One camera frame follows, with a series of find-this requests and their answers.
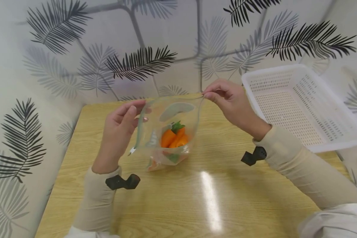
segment beige sleeve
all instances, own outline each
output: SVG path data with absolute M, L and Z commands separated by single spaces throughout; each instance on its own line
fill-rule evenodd
M 88 169 L 84 179 L 84 195 L 73 227 L 83 231 L 109 231 L 116 190 L 105 183 L 107 178 L 121 175 L 121 167 L 112 173 L 99 175 Z
M 286 176 L 322 210 L 357 203 L 356 186 L 289 131 L 273 126 L 262 141 L 254 143 L 266 150 L 272 169 Z

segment table surface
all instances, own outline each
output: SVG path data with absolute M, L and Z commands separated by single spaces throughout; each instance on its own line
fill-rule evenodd
M 36 238 L 63 237 L 83 196 L 83 177 L 98 152 L 106 115 L 124 102 L 87 105 L 79 116 Z M 129 149 L 135 144 L 134 133 Z M 318 210 L 264 161 L 240 160 L 252 138 L 203 102 L 193 154 L 164 170 L 146 172 L 148 158 L 123 156 L 123 178 L 137 174 L 135 190 L 119 189 L 113 233 L 128 237 L 297 237 L 297 225 Z M 320 156 L 348 177 L 334 152 Z

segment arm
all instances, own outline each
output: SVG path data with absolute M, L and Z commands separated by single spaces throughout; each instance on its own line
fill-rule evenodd
M 257 146 L 265 148 L 268 165 L 286 176 L 300 191 L 324 210 L 357 203 L 357 188 L 335 168 L 287 130 L 274 126 Z
M 144 106 L 145 100 L 129 102 L 106 117 L 98 155 L 86 172 L 83 199 L 65 238 L 118 238 L 109 234 L 115 191 L 105 181 L 121 175 L 118 162 L 138 125 L 135 117 Z
M 218 79 L 203 92 L 226 119 L 265 148 L 271 168 L 286 176 L 321 209 L 357 203 L 357 188 L 331 165 L 307 150 L 292 133 L 259 118 L 239 85 Z

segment ziplock bag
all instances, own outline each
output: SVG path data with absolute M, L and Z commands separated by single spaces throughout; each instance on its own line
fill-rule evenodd
M 144 106 L 140 113 L 136 145 L 130 152 L 136 151 L 149 158 L 147 171 L 177 165 L 188 157 L 193 148 L 203 99 L 158 98 Z M 183 126 L 187 140 L 185 145 L 175 148 L 161 147 L 163 134 L 167 130 L 172 129 L 177 133 Z

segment basket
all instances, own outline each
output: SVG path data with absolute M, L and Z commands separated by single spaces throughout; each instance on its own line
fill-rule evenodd
M 357 145 L 357 118 L 305 65 L 245 73 L 242 83 L 259 117 L 291 131 L 312 152 Z

